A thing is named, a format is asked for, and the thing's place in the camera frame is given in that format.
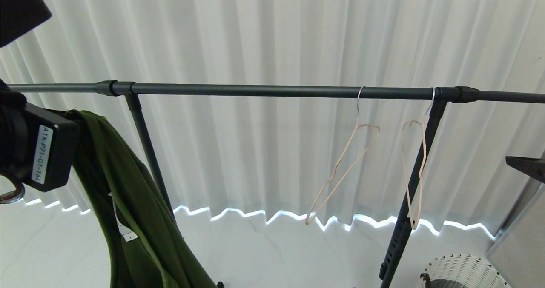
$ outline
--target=white curtain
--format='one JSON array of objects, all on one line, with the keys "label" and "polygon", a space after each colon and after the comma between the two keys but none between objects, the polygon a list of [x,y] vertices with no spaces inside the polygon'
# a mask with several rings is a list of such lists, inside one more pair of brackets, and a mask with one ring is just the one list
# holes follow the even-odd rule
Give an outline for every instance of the white curtain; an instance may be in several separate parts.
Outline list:
[{"label": "white curtain", "polygon": [[[144,83],[431,87],[545,93],[545,0],[45,0],[53,18],[0,50],[8,84]],[[106,116],[144,160],[124,98],[27,94],[46,108]],[[305,214],[356,119],[355,100],[141,96],[173,206]],[[361,100],[381,127],[319,214],[397,216],[400,130],[429,101]],[[411,170],[420,130],[405,134]],[[545,150],[545,106],[449,104],[424,174],[423,218],[493,234],[526,176],[504,156]],[[369,143],[358,134],[341,176]],[[77,176],[27,201],[89,207]]]}]

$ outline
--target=laundry basket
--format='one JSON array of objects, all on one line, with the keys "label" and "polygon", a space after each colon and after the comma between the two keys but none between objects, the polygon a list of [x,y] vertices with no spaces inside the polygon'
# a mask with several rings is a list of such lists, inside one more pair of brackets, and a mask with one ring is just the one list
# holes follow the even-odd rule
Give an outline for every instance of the laundry basket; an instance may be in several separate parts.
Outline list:
[{"label": "laundry basket", "polygon": [[448,255],[434,259],[420,276],[418,288],[511,288],[485,259]]}]

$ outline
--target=hanger hook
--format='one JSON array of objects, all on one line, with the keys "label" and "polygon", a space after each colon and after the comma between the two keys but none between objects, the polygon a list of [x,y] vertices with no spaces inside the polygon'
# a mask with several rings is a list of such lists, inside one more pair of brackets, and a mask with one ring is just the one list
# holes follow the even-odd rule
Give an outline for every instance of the hanger hook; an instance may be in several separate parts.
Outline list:
[{"label": "hanger hook", "polygon": [[430,103],[430,106],[428,106],[428,109],[426,109],[426,115],[430,115],[430,110],[432,109],[433,102],[436,101],[436,89],[432,87],[432,102]]},{"label": "hanger hook", "polygon": [[362,86],[360,88],[360,91],[358,92],[358,98],[356,99],[356,110],[358,110],[358,117],[360,116],[360,94],[361,91],[364,89],[365,86]]}]

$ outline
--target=wire hanger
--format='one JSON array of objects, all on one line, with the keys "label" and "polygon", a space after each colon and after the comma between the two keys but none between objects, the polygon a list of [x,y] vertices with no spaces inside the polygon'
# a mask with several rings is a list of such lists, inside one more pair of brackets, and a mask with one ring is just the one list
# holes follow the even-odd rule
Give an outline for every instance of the wire hanger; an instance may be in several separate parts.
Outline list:
[{"label": "wire hanger", "polygon": [[[333,195],[333,193],[335,192],[335,190],[337,190],[337,188],[339,187],[339,185],[342,183],[342,181],[344,180],[344,178],[348,175],[348,172],[350,172],[350,170],[352,170],[352,168],[354,168],[354,166],[356,166],[356,163],[364,156],[364,154],[369,150],[369,148],[371,148],[376,139],[378,138],[378,136],[380,135],[380,127],[378,126],[373,126],[373,125],[368,125],[368,124],[362,124],[360,125],[360,94],[361,94],[361,91],[363,90],[365,86],[362,86],[360,88],[360,92],[358,92],[358,98],[356,100],[356,110],[358,111],[358,116],[356,117],[356,126],[354,127],[354,130],[352,131],[352,135],[350,135],[350,139],[348,139],[348,142],[346,143],[346,146],[344,147],[344,151],[342,152],[341,154],[341,157],[339,158],[339,160],[337,160],[337,163],[335,164],[335,167],[333,168],[333,173],[331,174],[331,176],[329,177],[329,179],[327,180],[327,182],[325,182],[325,184],[321,187],[320,189],[320,192],[318,193],[318,195],[316,196],[316,198],[314,199],[314,202],[312,203],[310,209],[308,210],[308,213],[307,213],[307,217],[305,219],[305,224],[308,225],[308,224],[311,224],[312,221],[314,221],[314,219],[316,218],[317,214],[319,214],[319,212],[321,211],[322,208],[324,208],[325,204],[327,203],[327,201],[329,201],[329,199],[331,198],[331,196]],[[348,150],[348,146],[350,146],[350,143],[352,142],[352,139],[354,138],[354,134],[356,133],[356,131],[362,127],[368,127],[369,131],[370,132],[373,132],[373,129],[376,128],[378,133],[376,133],[376,136],[373,138],[373,140],[371,141],[371,143],[365,148],[365,150],[360,154],[360,156],[358,156],[358,158],[356,158],[356,161],[353,162],[353,164],[350,166],[350,168],[348,168],[348,170],[345,172],[345,174],[341,177],[341,179],[337,182],[337,184],[335,185],[335,187],[333,187],[333,190],[331,191],[331,193],[329,193],[329,195],[325,198],[325,201],[321,204],[321,206],[318,208],[318,210],[312,214],[311,216],[311,213],[312,213],[312,210],[314,209],[314,206],[316,205],[316,202],[318,201],[318,199],[320,198],[321,194],[324,192],[324,189],[325,187],[331,182],[331,180],[333,179],[333,177],[335,177],[335,174],[337,173],[337,168],[339,167],[339,164],[341,162],[341,160],[343,159],[344,157],[344,154],[346,154],[346,151]]]},{"label": "wire hanger", "polygon": [[[426,116],[430,115],[430,109],[432,108],[432,105],[435,99],[436,99],[436,89],[432,87],[432,102],[430,106],[428,106],[428,109],[426,110]],[[416,220],[413,215],[413,207],[411,206],[411,200],[409,195],[409,180],[407,179],[407,165],[405,164],[405,141],[403,140],[403,131],[405,130],[405,127],[411,127],[413,123],[420,125],[420,128],[422,129],[422,147],[424,148],[424,157],[422,158],[422,164],[420,165],[420,170],[418,171],[420,187],[419,187],[418,212],[416,214]],[[424,191],[424,180],[422,179],[422,172],[424,172],[424,165],[426,164],[426,159],[428,158],[428,148],[426,147],[426,128],[424,127],[423,122],[411,120],[403,124],[403,127],[401,128],[401,151],[402,151],[402,159],[403,159],[403,175],[405,177],[405,191],[407,192],[407,205],[409,207],[410,226],[413,230],[416,230],[416,228],[418,227],[418,223],[420,222],[420,212],[422,210],[422,192]]]}]

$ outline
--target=floor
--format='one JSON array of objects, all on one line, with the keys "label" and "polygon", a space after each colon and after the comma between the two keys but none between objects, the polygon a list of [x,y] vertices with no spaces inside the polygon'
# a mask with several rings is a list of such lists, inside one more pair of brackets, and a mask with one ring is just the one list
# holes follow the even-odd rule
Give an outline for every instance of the floor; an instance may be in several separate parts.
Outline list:
[{"label": "floor", "polygon": [[[227,211],[212,221],[204,210],[180,209],[185,241],[215,281],[227,288],[379,287],[378,270],[393,224],[330,221],[325,231],[284,214],[269,224],[261,213]],[[444,254],[484,256],[492,240],[480,228],[445,226],[438,236],[419,226],[399,265],[393,288],[415,287],[426,264]],[[93,213],[24,202],[0,206],[0,287],[109,286],[106,242]]]}]

